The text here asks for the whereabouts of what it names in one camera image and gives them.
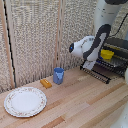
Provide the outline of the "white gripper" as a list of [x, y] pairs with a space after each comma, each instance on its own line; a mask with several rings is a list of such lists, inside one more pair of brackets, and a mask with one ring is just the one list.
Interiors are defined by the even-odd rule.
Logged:
[[85, 61], [83, 64], [83, 68], [91, 70], [95, 65], [95, 61]]

